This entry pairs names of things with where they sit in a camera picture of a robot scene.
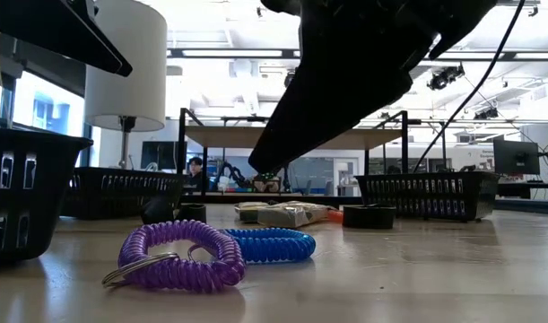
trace orange object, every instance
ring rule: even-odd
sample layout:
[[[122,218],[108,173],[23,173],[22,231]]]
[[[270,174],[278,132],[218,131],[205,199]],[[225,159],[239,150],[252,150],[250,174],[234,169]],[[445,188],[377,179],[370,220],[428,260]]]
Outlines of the orange object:
[[[344,212],[330,210],[327,212],[327,219],[331,222],[342,223],[344,221]]]

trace wooden shelf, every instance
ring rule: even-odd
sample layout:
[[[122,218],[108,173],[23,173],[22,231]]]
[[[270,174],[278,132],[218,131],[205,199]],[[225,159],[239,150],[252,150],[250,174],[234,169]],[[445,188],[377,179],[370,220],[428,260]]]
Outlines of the wooden shelf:
[[[208,148],[251,148],[262,135],[262,127],[198,127],[186,126],[189,140]],[[316,149],[365,150],[401,137],[401,130],[352,129],[320,145]]]

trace black roll of tape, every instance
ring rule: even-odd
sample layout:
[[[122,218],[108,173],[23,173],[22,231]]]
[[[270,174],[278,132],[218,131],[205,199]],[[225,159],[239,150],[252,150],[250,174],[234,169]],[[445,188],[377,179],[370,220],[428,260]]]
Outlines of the black roll of tape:
[[[393,229],[397,210],[389,205],[344,206],[344,227]]]
[[[178,216],[176,217],[176,220],[195,220],[206,223],[205,205],[182,205],[178,211]]]
[[[142,222],[144,224],[165,223],[174,220],[170,199],[165,196],[156,196],[142,208]]]

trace metal key ring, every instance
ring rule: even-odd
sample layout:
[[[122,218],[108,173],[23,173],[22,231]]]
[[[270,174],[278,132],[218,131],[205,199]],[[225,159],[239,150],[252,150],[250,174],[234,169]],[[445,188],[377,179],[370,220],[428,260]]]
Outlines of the metal key ring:
[[[156,256],[149,256],[142,260],[138,260],[128,265],[122,266],[119,269],[106,275],[106,277],[102,279],[102,287],[107,288],[107,287],[118,287],[118,286],[126,285],[128,283],[124,280],[121,280],[118,282],[114,282],[114,280],[120,277],[124,277],[125,275],[128,275],[130,273],[133,273],[134,271],[138,269],[153,265],[162,260],[172,259],[172,258],[180,258],[180,256],[175,252],[166,252]]]

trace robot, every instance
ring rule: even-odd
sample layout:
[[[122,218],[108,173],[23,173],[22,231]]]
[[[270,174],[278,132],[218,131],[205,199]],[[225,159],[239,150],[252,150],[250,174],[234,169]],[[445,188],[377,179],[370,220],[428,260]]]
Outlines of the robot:
[[[0,32],[101,70],[132,66],[94,22],[92,0],[0,0]]]
[[[230,171],[229,178],[232,179],[240,188],[251,188],[253,191],[258,193],[279,193],[280,179],[275,175],[279,171],[270,172],[266,174],[258,174],[251,179],[246,179],[242,174],[239,168],[233,166],[227,161],[222,162],[222,166],[218,171],[216,176],[216,181],[213,183],[212,191],[218,191],[218,181],[221,176],[223,176],[226,170]],[[288,176],[288,167],[283,167],[283,193],[291,193],[291,183]]]
[[[250,165],[260,173],[279,168],[400,99],[413,84],[409,72],[454,46],[496,3],[262,0],[269,10],[300,16],[301,62]]]

